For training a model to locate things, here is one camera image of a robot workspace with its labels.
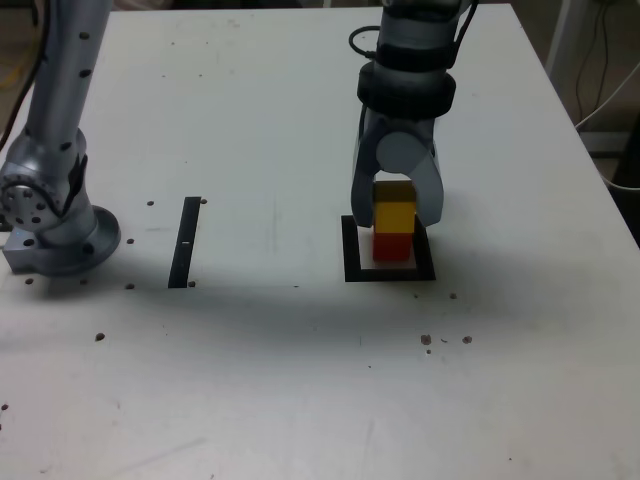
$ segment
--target black square outline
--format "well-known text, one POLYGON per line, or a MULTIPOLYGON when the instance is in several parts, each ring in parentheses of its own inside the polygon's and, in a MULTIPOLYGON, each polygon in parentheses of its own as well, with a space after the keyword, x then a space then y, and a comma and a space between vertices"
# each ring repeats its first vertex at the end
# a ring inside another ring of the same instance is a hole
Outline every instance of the black square outline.
POLYGON ((358 226, 353 215, 343 215, 342 254, 344 256, 345 282, 424 282, 436 279, 429 239, 422 223, 415 217, 413 233, 413 255, 415 268, 365 269, 360 265, 358 226))

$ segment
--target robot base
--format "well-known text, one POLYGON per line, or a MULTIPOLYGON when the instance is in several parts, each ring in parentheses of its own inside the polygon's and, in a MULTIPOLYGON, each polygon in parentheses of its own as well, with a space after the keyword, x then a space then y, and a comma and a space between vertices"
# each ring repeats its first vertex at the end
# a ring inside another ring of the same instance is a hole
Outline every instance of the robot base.
POLYGON ((104 262, 120 243, 116 217, 93 207, 96 228, 83 241, 65 247, 45 247, 31 232, 14 228, 3 253, 14 273, 39 273, 46 277, 73 275, 104 262))

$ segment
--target white cable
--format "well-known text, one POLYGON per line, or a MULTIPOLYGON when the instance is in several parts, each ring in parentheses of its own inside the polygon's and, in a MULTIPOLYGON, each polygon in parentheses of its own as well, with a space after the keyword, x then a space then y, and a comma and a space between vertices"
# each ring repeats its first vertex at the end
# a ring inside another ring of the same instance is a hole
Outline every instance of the white cable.
POLYGON ((615 97, 618 92, 620 90, 622 90, 622 87, 625 86, 625 84, 631 80, 631 77, 633 77, 635 75, 635 73, 638 71, 638 69, 640 69, 640 62, 638 62, 638 65, 635 66, 635 68, 633 70, 631 70, 631 73, 627 76, 627 78, 625 78, 622 83, 620 84, 620 86, 618 88, 616 88, 616 91, 613 92, 611 94, 611 96, 609 98, 607 98, 604 103, 602 105, 600 105, 598 108, 596 108, 593 112, 591 112, 591 115, 587 115, 585 118, 583 118, 582 120, 580 120, 580 122, 575 126, 576 128, 580 128, 582 125, 584 125, 585 123, 587 123, 587 121, 593 117, 596 113, 598 113, 600 110, 602 110, 605 105, 607 105, 607 103, 609 103, 611 100, 613 100, 613 97, 615 97))
POLYGON ((602 177, 602 180, 604 181, 604 183, 606 183, 610 187, 613 187, 613 188, 615 188, 617 190, 624 190, 625 192, 640 192, 640 188, 639 187, 623 187, 622 185, 616 185, 611 180, 608 180, 602 174, 600 174, 600 176, 602 177))
MULTIPOLYGON (((620 86, 618 86, 618 88, 616 88, 615 92, 613 92, 609 98, 607 98, 602 105, 600 105, 598 108, 596 108, 593 112, 591 112, 590 115, 587 115, 585 118, 583 118, 582 120, 580 120, 580 122, 578 122, 575 126, 576 130, 578 128, 580 128, 582 125, 584 125, 585 123, 587 123, 587 121, 593 117, 596 113, 598 113, 600 110, 602 110, 604 108, 604 106, 609 103, 611 100, 613 100, 613 97, 615 97, 618 92, 620 90, 622 90, 622 87, 625 86, 625 84, 631 80, 631 77, 633 77, 636 72, 638 71, 638 69, 640 69, 640 62, 638 62, 638 64, 635 66, 635 68, 633 70, 631 70, 631 73, 627 76, 627 78, 625 78, 622 83, 620 84, 620 86)), ((625 192, 640 192, 640 187, 623 187, 622 185, 617 185, 615 183, 613 183, 612 181, 610 181, 609 179, 605 178, 604 175, 600 174, 600 178, 602 178, 602 181, 604 183, 606 183, 607 185, 609 185, 611 188, 615 188, 616 190, 622 190, 625 192)))

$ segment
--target red block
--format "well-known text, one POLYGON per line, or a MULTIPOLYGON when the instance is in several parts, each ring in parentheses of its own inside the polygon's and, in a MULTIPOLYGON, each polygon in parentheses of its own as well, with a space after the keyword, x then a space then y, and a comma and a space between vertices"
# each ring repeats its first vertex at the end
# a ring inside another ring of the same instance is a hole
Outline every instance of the red block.
POLYGON ((412 233, 373 233, 373 260, 405 262, 411 256, 412 233))

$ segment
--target stacked blocks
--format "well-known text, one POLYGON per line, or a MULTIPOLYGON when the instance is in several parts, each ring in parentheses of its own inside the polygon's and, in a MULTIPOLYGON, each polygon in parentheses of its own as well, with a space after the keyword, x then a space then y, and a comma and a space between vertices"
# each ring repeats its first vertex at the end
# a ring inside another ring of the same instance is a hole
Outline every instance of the stacked blocks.
POLYGON ((416 192, 409 180, 374 184, 373 260, 403 262, 411 255, 416 192))

